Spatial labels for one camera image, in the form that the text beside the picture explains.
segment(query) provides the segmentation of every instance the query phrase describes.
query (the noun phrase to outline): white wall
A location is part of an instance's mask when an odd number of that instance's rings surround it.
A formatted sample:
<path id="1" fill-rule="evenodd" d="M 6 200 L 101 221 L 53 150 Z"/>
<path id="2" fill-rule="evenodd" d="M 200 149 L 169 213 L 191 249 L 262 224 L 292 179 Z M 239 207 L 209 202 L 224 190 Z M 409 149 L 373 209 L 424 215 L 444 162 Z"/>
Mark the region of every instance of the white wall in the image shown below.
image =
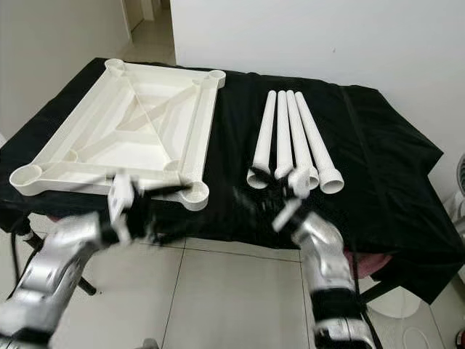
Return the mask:
<path id="1" fill-rule="evenodd" d="M 0 132 L 10 138 L 92 58 L 129 41 L 119 0 L 0 0 Z"/>
<path id="2" fill-rule="evenodd" d="M 180 65 L 374 87 L 445 155 L 465 152 L 465 1 L 171 0 Z"/>

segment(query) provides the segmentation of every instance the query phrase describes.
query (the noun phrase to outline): table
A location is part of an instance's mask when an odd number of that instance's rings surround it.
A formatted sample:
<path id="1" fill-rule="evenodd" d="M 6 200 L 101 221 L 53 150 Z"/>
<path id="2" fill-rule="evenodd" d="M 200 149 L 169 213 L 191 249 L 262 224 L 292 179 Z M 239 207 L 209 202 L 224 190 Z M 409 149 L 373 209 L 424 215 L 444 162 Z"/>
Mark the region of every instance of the table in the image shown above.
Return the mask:
<path id="1" fill-rule="evenodd" d="M 98 79 L 104 61 L 91 61 L 1 149 L 0 209 L 55 217 L 105 209 L 104 196 L 47 191 L 24 197 L 9 184 L 9 174 L 33 160 Z M 226 86 L 217 96 L 203 176 L 210 188 L 209 205 L 187 212 L 180 204 L 154 201 L 161 226 L 181 223 L 178 228 L 188 236 L 295 247 L 288 236 L 270 230 L 269 217 L 254 215 L 237 200 L 243 193 L 253 205 L 266 195 L 247 187 L 245 178 L 270 89 L 304 94 L 345 179 L 340 193 L 327 196 L 318 189 L 311 197 L 344 216 L 341 233 L 345 241 L 356 242 L 359 252 L 393 255 L 374 275 L 381 283 L 368 291 L 367 299 L 401 285 L 431 303 L 464 264 L 465 255 L 427 178 L 442 152 L 375 89 L 227 71 Z M 270 158 L 273 170 L 275 137 Z"/>

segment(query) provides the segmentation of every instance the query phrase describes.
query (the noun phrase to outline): tiled floor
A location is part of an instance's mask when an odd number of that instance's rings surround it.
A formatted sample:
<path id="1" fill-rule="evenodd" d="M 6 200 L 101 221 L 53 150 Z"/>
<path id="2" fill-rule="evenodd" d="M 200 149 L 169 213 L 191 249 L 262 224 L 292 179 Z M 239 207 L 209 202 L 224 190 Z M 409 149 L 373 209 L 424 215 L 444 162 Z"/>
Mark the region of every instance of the tiled floor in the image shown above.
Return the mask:
<path id="1" fill-rule="evenodd" d="M 159 62 L 176 65 L 173 28 L 169 10 L 154 21 L 142 21 L 132 31 L 132 46 L 123 54 L 127 62 Z"/>
<path id="2" fill-rule="evenodd" d="M 31 222 L 38 232 L 54 227 L 42 216 Z M 12 284 L 7 239 L 0 234 L 3 299 Z M 25 260 L 31 249 L 19 247 Z M 138 243 L 96 255 L 84 275 L 102 294 L 76 290 L 52 339 L 55 349 L 132 349 L 146 337 L 169 349 L 314 348 L 297 251 L 195 238 L 164 248 Z M 465 303 L 453 301 L 462 311 Z M 453 311 L 449 305 L 439 316 Z M 386 349 L 453 348 L 442 345 L 425 303 L 404 320 L 373 311 L 371 318 Z M 455 334 L 449 332 L 448 344 Z"/>

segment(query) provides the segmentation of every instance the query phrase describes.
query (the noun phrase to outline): robotic arm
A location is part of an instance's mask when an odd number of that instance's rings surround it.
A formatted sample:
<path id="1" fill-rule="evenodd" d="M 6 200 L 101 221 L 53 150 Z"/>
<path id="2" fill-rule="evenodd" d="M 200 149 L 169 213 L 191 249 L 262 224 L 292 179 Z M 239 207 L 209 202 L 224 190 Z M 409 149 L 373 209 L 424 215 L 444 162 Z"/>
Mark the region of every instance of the robotic arm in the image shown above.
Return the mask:
<path id="1" fill-rule="evenodd" d="M 61 220 L 12 297 L 0 305 L 0 349 L 47 348 L 90 257 L 113 244 L 146 236 L 152 223 L 150 198 L 186 188 L 139 192 L 127 174 L 117 174 L 108 195 L 109 220 L 96 212 Z M 289 200 L 273 228 L 290 233 L 304 255 L 317 348 L 375 348 L 360 314 L 341 234 L 301 203 Z"/>

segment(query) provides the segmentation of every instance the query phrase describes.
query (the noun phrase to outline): black cloth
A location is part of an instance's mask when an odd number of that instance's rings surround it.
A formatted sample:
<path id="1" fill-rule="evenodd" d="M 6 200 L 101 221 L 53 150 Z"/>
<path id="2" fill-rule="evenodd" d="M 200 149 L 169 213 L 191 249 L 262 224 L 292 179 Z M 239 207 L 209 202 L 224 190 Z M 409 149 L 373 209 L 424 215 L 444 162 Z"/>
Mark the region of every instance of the black cloth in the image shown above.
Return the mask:
<path id="1" fill-rule="evenodd" d="M 24 197 L 9 184 L 11 172 L 34 159 L 99 78 L 104 61 L 91 61 L 1 149 L 0 208 L 56 217 L 105 209 L 104 196 L 47 191 Z M 209 204 L 189 212 L 178 203 L 154 201 L 161 226 L 176 225 L 200 238 L 294 246 L 288 236 L 273 233 L 270 217 L 254 207 L 267 191 L 256 192 L 245 181 L 270 89 L 304 94 L 344 177 L 341 192 L 324 195 L 317 189 L 310 200 L 344 215 L 343 237 L 355 241 L 359 252 L 395 256 L 378 278 L 404 273 L 408 280 L 403 286 L 432 302 L 464 262 L 461 239 L 427 178 L 442 152 L 375 89 L 227 71 L 226 85 L 217 95 L 203 176 Z M 275 135 L 270 167 L 274 171 Z"/>

